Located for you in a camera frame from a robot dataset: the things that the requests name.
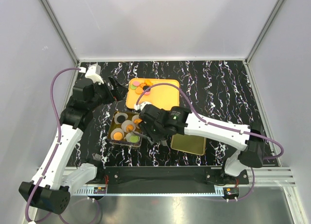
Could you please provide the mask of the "orange swirl cookie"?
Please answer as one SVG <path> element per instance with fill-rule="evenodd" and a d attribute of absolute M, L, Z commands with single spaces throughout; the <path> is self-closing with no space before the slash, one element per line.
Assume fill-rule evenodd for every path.
<path fill-rule="evenodd" d="M 129 125 L 126 126 L 125 129 L 126 129 L 126 132 L 132 132 L 134 130 L 134 127 L 129 124 Z"/>

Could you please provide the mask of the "black sandwich cookie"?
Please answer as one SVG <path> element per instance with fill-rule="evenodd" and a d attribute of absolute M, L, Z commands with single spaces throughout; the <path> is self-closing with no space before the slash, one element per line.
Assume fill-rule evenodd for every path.
<path fill-rule="evenodd" d="M 123 123 L 124 121 L 126 121 L 126 117 L 124 115 L 120 115 L 116 118 L 118 123 Z"/>

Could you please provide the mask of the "green round cookie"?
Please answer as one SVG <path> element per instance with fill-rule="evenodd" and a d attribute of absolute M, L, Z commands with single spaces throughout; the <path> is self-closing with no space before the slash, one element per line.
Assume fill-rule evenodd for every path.
<path fill-rule="evenodd" d="M 130 139 L 130 142 L 133 142 L 133 143 L 139 141 L 139 137 L 138 136 L 131 136 L 129 139 Z"/>

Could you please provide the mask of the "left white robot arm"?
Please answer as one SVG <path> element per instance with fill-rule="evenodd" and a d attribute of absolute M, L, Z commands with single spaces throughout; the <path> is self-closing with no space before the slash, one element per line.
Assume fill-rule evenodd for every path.
<path fill-rule="evenodd" d="M 67 177 L 65 167 L 76 144 L 93 119 L 93 111 L 102 104 L 121 101 L 128 89 L 109 77 L 112 89 L 106 83 L 82 78 L 75 82 L 72 95 L 62 111 L 52 146 L 36 174 L 29 182 L 22 182 L 18 188 L 27 204 L 54 214 L 62 214 L 70 197 L 85 183 L 100 183 L 105 171 L 94 159 L 83 163 Z"/>

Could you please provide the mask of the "plain orange round cookie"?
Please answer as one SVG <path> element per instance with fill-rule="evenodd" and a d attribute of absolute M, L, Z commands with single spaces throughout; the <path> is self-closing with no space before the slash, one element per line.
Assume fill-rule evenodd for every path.
<path fill-rule="evenodd" d="M 123 139 L 123 133 L 122 132 L 115 132 L 113 134 L 113 139 L 114 140 L 122 140 Z"/>

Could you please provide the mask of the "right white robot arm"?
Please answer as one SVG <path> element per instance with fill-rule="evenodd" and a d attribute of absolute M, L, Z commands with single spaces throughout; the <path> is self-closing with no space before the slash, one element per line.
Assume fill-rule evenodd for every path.
<path fill-rule="evenodd" d="M 235 153 L 225 160 L 221 179 L 232 183 L 247 168 L 261 168 L 265 142 L 260 129 L 232 124 L 199 115 L 194 110 L 174 106 L 167 111 L 150 103 L 135 105 L 141 122 L 139 127 L 152 143 L 176 134 L 204 137 L 230 145 Z"/>

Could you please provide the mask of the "metal tongs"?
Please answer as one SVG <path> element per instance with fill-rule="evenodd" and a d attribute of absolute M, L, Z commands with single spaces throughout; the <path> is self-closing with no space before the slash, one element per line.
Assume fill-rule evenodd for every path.
<path fill-rule="evenodd" d="M 148 138 L 146 135 L 144 135 L 144 134 L 142 134 L 142 133 L 139 133 L 139 132 L 137 132 L 137 131 L 130 131 L 129 133 L 132 134 L 132 135 L 134 135 L 134 136 L 138 136 L 138 137 L 140 137 L 140 138 L 145 138 L 145 139 Z"/>

